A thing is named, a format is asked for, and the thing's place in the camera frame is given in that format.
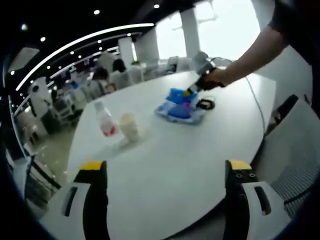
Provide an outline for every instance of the floor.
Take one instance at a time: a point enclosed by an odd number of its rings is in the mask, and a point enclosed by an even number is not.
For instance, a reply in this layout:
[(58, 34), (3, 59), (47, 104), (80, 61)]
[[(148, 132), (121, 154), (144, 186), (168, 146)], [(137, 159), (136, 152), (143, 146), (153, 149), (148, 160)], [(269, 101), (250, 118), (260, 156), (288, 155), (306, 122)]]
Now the floor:
[(60, 185), (67, 183), (69, 151), (75, 130), (75, 127), (66, 128), (48, 137), (34, 149), (35, 160), (49, 168)]

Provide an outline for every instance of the person's arm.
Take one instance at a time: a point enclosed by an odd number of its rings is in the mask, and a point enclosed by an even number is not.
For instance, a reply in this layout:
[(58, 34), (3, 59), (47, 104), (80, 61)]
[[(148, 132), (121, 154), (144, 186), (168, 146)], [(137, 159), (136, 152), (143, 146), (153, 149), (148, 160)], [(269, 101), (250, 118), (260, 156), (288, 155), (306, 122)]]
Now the person's arm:
[(277, 2), (269, 25), (258, 35), (251, 47), (226, 69), (216, 69), (207, 76), (207, 81), (231, 84), (257, 71), (275, 59), (287, 46), (286, 11)]

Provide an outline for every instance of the white pillar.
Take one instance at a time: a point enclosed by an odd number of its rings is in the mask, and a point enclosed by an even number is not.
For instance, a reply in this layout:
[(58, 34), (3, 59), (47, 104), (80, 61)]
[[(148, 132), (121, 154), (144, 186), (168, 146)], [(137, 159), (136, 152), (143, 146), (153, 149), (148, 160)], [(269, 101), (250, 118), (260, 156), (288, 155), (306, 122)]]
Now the white pillar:
[(129, 68), (134, 60), (134, 54), (132, 51), (132, 39), (131, 37), (120, 38), (118, 41), (119, 51), (121, 59), (125, 66)]
[(184, 32), (184, 41), (186, 55), (193, 58), (200, 50), (198, 25), (195, 11), (193, 8), (181, 12), (182, 28)]

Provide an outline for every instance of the curved light strip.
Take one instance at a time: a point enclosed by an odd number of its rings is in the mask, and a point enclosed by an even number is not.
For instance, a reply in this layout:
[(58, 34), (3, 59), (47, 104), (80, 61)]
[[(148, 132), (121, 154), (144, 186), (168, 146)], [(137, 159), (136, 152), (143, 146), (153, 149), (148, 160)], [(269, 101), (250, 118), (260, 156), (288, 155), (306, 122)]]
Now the curved light strip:
[(132, 28), (142, 28), (142, 27), (153, 27), (154, 24), (153, 23), (139, 23), (139, 24), (130, 24), (130, 25), (124, 25), (124, 26), (116, 26), (116, 27), (112, 27), (109, 29), (105, 29), (105, 30), (101, 30), (101, 31), (97, 31), (94, 33), (91, 33), (89, 35), (80, 37), (77, 40), (74, 40), (64, 46), (62, 46), (61, 48), (59, 48), (58, 50), (54, 51), (53, 53), (51, 53), (49, 56), (47, 56), (45, 59), (43, 59), (41, 62), (39, 62), (23, 79), (22, 81), (19, 83), (19, 85), (16, 87), (16, 91), (18, 91), (22, 85), (28, 80), (28, 78), (30, 78), (30, 76), (37, 71), (43, 64), (45, 64), (47, 61), (49, 61), (50, 59), (52, 59), (55, 55), (61, 53), (62, 51), (66, 50), (67, 48), (70, 48), (71, 46), (78, 44), (84, 40), (93, 38), (95, 36), (101, 35), (101, 34), (106, 34), (106, 33), (110, 33), (110, 32), (114, 32), (114, 31), (118, 31), (118, 30), (123, 30), (123, 29), (132, 29)]

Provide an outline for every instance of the white table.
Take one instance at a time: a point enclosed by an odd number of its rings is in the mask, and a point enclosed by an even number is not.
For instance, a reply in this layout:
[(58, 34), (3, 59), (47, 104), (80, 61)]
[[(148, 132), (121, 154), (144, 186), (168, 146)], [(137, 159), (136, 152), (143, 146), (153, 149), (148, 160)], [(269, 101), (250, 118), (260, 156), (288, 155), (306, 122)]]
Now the white table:
[[(252, 74), (266, 126), (273, 110), (276, 83)], [(104, 137), (93, 103), (74, 134), (68, 172), (89, 160), (106, 160), (107, 227), (112, 240), (157, 240), (195, 223), (225, 197), (225, 160), (253, 160), (262, 140), (263, 122), (245, 79), (204, 95), (216, 106), (200, 125), (167, 122), (154, 110), (170, 88), (186, 89), (194, 72), (164, 76), (102, 97), (114, 119), (136, 116), (142, 140), (122, 147), (121, 134)]]

